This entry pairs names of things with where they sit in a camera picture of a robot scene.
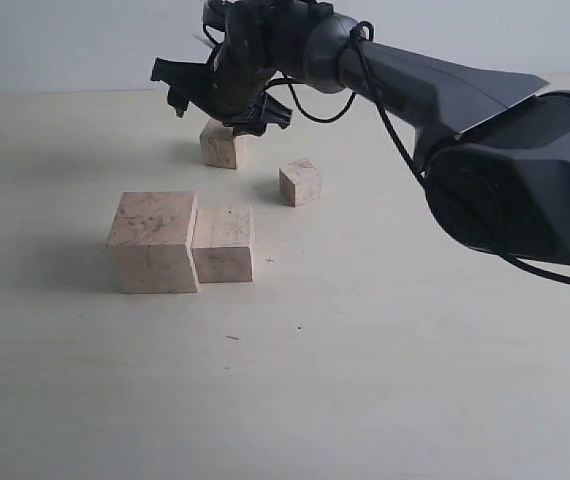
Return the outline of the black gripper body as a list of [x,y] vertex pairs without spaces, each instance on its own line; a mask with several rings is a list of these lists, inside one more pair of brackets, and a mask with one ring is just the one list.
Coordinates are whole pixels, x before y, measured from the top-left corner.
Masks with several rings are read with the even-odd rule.
[[305,45],[315,28],[308,1],[206,1],[202,23],[205,34],[223,34],[208,58],[215,119],[243,113],[277,73],[285,83],[302,76]]

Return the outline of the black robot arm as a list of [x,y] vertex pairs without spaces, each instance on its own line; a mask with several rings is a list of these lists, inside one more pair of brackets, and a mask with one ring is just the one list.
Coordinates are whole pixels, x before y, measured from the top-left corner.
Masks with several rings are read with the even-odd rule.
[[157,59],[178,113],[195,105],[240,135],[286,127],[268,94],[278,73],[325,94],[350,90],[410,124],[413,169],[437,223],[484,253],[570,265],[570,91],[367,39],[316,1],[209,1],[224,38],[204,63]]

